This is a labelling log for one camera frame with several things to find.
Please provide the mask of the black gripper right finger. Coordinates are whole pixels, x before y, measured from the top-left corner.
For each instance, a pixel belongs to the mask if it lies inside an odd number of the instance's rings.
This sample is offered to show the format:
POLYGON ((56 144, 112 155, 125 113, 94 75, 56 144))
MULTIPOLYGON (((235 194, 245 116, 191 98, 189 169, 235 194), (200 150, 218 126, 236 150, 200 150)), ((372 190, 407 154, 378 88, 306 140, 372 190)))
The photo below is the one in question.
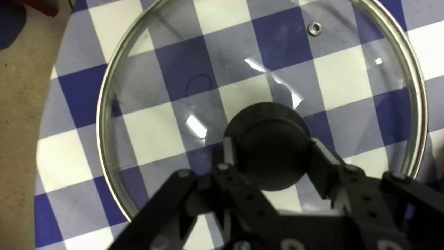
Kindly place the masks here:
POLYGON ((386 170, 381 179, 345 162, 321 140, 311 143, 309 176, 341 213, 334 248, 444 250, 444 197, 438 190, 386 170))

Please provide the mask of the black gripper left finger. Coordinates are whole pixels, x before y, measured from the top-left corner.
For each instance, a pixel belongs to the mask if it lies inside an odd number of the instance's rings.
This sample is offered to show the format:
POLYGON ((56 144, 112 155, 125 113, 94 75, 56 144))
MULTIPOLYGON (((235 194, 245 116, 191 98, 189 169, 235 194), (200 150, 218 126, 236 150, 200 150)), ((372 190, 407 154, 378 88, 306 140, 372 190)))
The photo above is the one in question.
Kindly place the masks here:
POLYGON ((234 143, 214 148, 218 163, 206 175, 174 172, 109 250, 184 250, 202 213, 213 212, 224 250, 250 245, 279 250, 279 213, 268 198, 224 157, 234 143))

